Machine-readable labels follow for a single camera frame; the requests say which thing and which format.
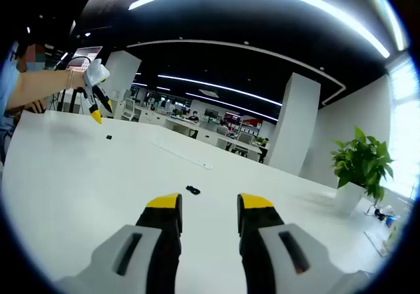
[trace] wall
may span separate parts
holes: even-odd
[[[195,111],[198,112],[199,117],[204,116],[206,108],[212,109],[216,112],[219,112],[219,116],[222,116],[222,117],[224,117],[224,114],[226,112],[230,112],[232,114],[238,114],[238,112],[235,112],[234,110],[214,106],[212,104],[207,104],[205,102],[202,102],[202,101],[196,100],[196,99],[193,99],[192,102],[191,102],[191,112],[190,112],[190,114],[192,114],[192,112],[195,110]]]
[[[130,89],[140,63],[140,59],[125,51],[111,53],[105,65],[110,76],[101,84],[105,93],[113,96],[114,91]]]
[[[305,157],[300,177],[337,187],[331,166],[331,154],[337,148],[332,138],[354,138],[354,126],[380,141],[389,140],[390,87],[384,75],[368,86],[318,111],[314,135]]]
[[[262,121],[260,133],[258,134],[261,138],[268,138],[272,140],[274,130],[276,129],[276,125],[273,125],[270,122]]]
[[[269,166],[300,173],[315,127],[320,89],[319,83],[305,76],[291,75],[266,156]]]

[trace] person's arm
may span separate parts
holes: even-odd
[[[7,100],[6,109],[23,106],[68,89],[70,73],[71,70],[21,73]],[[82,72],[73,72],[71,86],[73,89],[85,86]]]

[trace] black ceiling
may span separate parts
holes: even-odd
[[[54,45],[51,63],[63,51],[103,45],[102,57],[127,50],[142,60],[142,77],[136,81],[172,88],[172,93],[198,93],[199,85],[159,79],[157,74],[185,77],[232,87],[281,101],[292,72],[322,85],[320,100],[340,87],[307,68],[247,49],[202,43],[166,43],[126,48],[127,45],[169,39],[204,39],[244,44],[289,56],[324,72],[346,85],[333,102],[371,83],[385,73],[383,58],[373,46],[334,17],[294,0],[158,0],[122,12],[111,27],[86,30],[76,25],[88,0],[43,0],[33,9],[31,26],[37,42]],[[391,55],[395,44],[366,0],[324,0],[359,20]],[[278,109],[254,98],[217,90],[221,100],[269,116]]]

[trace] hand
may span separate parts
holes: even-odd
[[[36,100],[26,104],[24,109],[32,109],[35,114],[41,114],[47,109],[47,102],[45,99]]]
[[[85,79],[83,78],[83,72],[73,72],[72,88],[78,89],[79,87],[85,87]]]

